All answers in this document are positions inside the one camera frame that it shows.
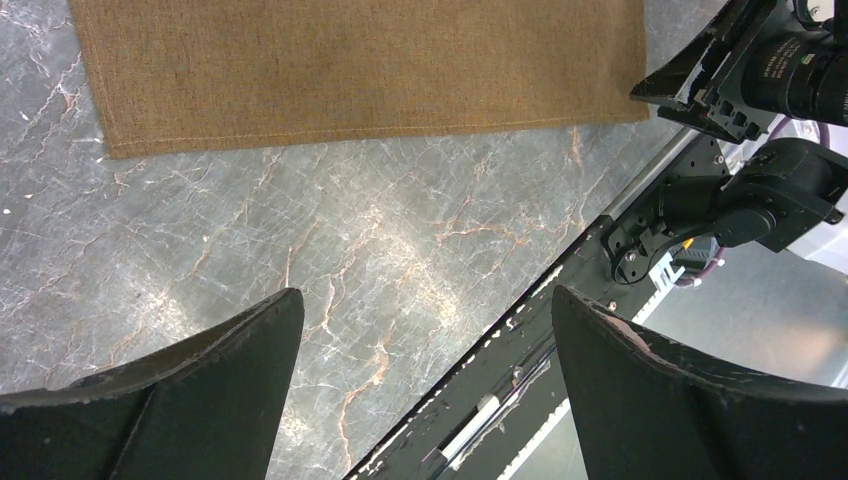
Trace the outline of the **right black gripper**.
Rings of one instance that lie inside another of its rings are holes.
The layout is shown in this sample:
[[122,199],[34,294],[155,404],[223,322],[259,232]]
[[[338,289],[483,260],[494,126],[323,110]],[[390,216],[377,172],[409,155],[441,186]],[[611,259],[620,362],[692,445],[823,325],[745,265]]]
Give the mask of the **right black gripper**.
[[728,1],[678,54],[637,83],[635,101],[682,110],[690,128],[742,143],[769,115],[847,124],[847,4],[815,26],[793,2]]

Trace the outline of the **brown cloth napkin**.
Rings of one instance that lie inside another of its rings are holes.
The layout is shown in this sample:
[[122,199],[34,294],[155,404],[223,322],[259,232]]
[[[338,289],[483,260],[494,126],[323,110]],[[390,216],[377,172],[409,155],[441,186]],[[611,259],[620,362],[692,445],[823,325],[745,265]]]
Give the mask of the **brown cloth napkin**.
[[646,120],[640,1],[74,1],[109,154]]

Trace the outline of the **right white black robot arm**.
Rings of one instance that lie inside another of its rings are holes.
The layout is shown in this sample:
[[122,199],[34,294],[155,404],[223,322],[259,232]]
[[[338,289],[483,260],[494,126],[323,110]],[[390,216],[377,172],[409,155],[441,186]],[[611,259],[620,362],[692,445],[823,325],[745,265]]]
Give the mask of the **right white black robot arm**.
[[630,96],[706,140],[760,147],[736,173],[651,188],[607,236],[616,283],[641,281],[659,256],[689,239],[781,252],[846,218],[846,157],[824,142],[768,135],[775,118],[846,125],[845,2],[819,18],[806,1],[729,1]]

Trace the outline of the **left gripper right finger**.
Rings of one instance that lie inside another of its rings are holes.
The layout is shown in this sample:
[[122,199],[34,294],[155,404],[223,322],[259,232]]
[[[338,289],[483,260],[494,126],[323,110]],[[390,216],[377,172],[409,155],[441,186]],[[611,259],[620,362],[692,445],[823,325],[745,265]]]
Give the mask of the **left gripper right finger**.
[[847,393],[716,358],[569,288],[552,327],[591,479],[843,479]]

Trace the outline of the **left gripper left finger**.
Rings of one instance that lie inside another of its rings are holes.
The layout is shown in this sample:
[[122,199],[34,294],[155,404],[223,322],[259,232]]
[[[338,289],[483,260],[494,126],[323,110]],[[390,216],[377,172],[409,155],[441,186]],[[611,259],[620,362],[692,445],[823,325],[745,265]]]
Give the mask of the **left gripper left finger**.
[[287,288],[64,388],[3,395],[2,477],[264,478],[304,316]]

